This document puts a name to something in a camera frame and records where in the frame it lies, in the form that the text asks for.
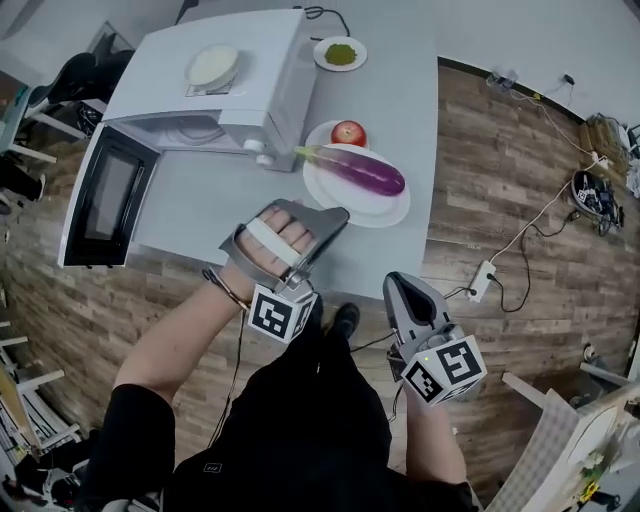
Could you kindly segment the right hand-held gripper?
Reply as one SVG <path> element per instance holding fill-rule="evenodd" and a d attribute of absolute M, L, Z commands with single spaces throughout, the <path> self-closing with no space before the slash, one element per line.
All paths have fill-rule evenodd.
<path fill-rule="evenodd" d="M 451 321 L 443 295 L 418 277 L 390 272 L 383 282 L 395 380 L 402 380 L 427 406 L 459 397 L 477 385 L 487 369 L 473 335 Z M 414 325 L 443 325 L 419 340 Z"/>

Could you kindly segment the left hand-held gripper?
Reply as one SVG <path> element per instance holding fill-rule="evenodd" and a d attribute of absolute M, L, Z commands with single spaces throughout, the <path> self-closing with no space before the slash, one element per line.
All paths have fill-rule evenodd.
<path fill-rule="evenodd" d="M 343 207 L 307 207 L 306 210 L 304 224 L 312 233 L 314 243 L 304 251 L 293 248 L 260 214 L 237 225 L 219 246 L 255 283 L 247 308 L 248 325 L 282 343 L 291 342 L 303 331 L 316 302 L 316 292 L 309 283 L 313 256 L 321 255 L 350 220 L 349 212 Z M 268 256 L 282 262 L 285 271 L 275 273 L 264 263 L 256 262 L 240 245 L 243 234 L 251 236 Z"/>

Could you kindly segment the person's left hand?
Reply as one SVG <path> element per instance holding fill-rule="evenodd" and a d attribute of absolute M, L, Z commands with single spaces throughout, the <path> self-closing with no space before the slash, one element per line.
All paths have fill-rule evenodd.
<path fill-rule="evenodd" d="M 293 250 L 302 254 L 314 242 L 314 235 L 304 224 L 293 220 L 288 212 L 277 206 L 265 209 L 259 218 Z M 265 248 L 251 233 L 244 229 L 235 238 L 240 251 L 256 266 L 272 276 L 282 277 L 289 266 L 269 249 Z M 243 301 L 253 296 L 256 282 L 239 268 L 231 259 L 219 271 L 221 279 Z"/>

